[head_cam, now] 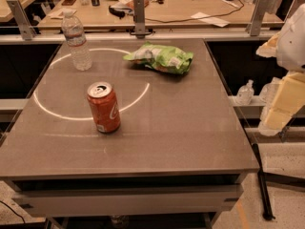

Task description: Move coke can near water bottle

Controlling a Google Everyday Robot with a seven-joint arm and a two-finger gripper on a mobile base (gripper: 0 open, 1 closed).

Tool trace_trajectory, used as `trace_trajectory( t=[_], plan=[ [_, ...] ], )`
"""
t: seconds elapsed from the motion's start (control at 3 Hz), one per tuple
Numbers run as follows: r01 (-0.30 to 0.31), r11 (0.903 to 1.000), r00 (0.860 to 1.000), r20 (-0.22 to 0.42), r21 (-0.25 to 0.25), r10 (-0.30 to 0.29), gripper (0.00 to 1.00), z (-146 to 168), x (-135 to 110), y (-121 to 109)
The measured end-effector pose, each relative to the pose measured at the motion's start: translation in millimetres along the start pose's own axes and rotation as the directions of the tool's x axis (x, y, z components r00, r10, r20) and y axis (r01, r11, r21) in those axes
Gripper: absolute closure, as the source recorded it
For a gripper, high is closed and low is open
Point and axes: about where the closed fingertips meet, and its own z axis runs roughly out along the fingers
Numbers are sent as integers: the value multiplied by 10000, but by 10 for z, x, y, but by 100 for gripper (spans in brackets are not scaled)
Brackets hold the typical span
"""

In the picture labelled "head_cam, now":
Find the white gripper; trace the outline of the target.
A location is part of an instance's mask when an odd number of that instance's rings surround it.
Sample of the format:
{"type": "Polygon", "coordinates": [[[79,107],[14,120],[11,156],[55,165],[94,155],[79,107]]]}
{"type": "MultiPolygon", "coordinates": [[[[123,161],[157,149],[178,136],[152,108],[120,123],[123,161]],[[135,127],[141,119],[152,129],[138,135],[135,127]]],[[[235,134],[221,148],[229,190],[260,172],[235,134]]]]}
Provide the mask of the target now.
{"type": "Polygon", "coordinates": [[[305,105],[305,4],[255,52],[262,57],[276,57],[277,64],[288,72],[274,78],[267,91],[258,131],[265,136],[281,132],[305,105]]]}

